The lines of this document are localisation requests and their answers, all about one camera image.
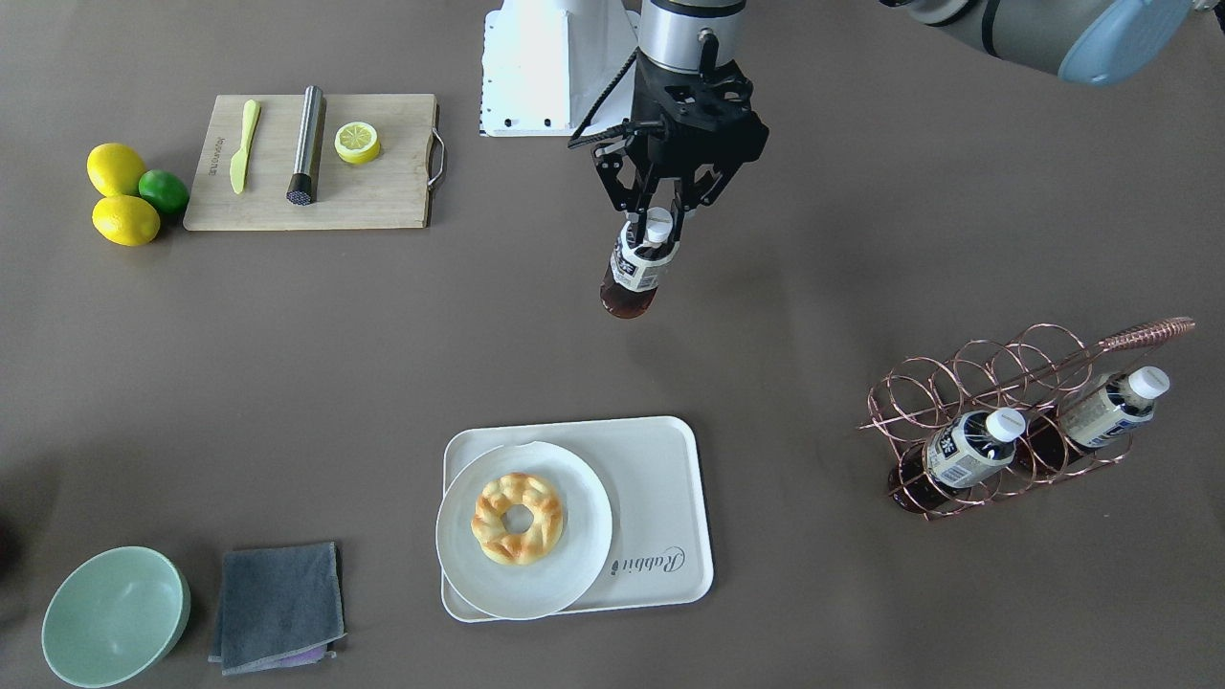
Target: bread ring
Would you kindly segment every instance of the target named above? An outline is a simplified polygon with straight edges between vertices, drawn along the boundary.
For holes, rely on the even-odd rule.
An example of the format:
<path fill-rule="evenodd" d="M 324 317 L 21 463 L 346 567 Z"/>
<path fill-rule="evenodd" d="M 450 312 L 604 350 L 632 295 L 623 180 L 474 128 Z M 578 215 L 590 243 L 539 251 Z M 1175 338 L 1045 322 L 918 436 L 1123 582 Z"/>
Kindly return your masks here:
<path fill-rule="evenodd" d="M 523 533 L 510 533 L 502 523 L 506 510 L 514 505 L 532 510 L 532 526 Z M 548 481 L 528 473 L 508 473 L 490 481 L 480 492 L 472 535 L 495 563 L 529 565 L 548 555 L 561 538 L 561 498 Z"/>

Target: towel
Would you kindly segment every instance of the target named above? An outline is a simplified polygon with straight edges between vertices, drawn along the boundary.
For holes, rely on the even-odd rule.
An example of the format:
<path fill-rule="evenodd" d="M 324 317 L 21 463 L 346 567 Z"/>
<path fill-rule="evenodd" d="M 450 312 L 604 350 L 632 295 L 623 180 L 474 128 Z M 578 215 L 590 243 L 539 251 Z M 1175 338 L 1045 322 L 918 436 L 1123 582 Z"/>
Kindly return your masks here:
<path fill-rule="evenodd" d="M 342 636 L 336 543 L 225 553 L 208 656 L 222 674 L 318 662 Z"/>

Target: wooden cutting board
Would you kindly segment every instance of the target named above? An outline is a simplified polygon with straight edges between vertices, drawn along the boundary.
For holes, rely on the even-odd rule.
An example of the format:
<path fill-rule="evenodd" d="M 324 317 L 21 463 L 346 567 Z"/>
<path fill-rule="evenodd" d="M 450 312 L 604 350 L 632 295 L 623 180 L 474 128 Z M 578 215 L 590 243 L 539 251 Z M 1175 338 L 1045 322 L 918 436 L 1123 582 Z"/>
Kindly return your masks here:
<path fill-rule="evenodd" d="M 239 147 L 243 104 L 260 102 L 246 186 L 230 188 L 230 157 Z M 218 96 L 191 184 L 183 226 L 194 230 L 380 229 L 429 222 L 430 151 L 437 118 L 432 94 L 326 94 L 316 201 L 285 200 L 301 124 L 303 96 Z M 337 156 L 336 130 L 371 124 L 382 152 L 352 166 Z"/>

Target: bottle label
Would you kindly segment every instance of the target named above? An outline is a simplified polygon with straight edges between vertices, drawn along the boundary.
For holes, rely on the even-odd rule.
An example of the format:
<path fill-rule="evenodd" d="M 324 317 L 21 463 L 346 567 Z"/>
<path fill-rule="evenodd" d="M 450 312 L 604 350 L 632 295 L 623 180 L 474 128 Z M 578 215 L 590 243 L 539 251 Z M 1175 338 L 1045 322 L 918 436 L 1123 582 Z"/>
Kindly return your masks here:
<path fill-rule="evenodd" d="M 612 248 L 612 256 L 609 266 L 612 268 L 612 278 L 616 283 L 631 292 L 648 292 L 659 287 L 659 278 L 668 270 L 668 264 L 673 261 L 680 242 L 673 244 L 671 251 L 664 257 L 650 261 L 638 256 L 630 246 L 630 223 L 621 228 L 617 234 L 616 246 Z"/>
<path fill-rule="evenodd" d="M 949 425 L 927 441 L 924 456 L 927 474 L 949 488 L 970 488 L 1012 461 L 1012 452 L 992 460 L 965 440 L 965 423 Z"/>
<path fill-rule="evenodd" d="M 1109 376 L 1100 378 L 1094 387 L 1101 386 L 1106 378 Z M 1088 397 L 1080 396 L 1060 406 L 1060 428 L 1077 445 L 1105 447 L 1121 435 L 1153 421 L 1152 412 L 1143 417 L 1128 414 L 1120 405 L 1111 402 L 1109 395 L 1106 389 L 1101 387 Z"/>

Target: metal muddler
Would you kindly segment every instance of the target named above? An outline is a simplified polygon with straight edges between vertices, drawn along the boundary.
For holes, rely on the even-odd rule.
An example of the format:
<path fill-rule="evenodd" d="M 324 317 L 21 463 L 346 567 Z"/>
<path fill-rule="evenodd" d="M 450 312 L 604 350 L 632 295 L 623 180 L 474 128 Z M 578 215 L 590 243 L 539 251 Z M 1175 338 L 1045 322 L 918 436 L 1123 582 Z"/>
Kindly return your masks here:
<path fill-rule="evenodd" d="M 298 206 L 315 202 L 318 191 L 318 153 L 323 143 L 323 91 L 306 87 L 303 102 L 303 124 L 298 130 L 298 152 L 294 154 L 294 175 L 289 178 L 285 199 Z"/>

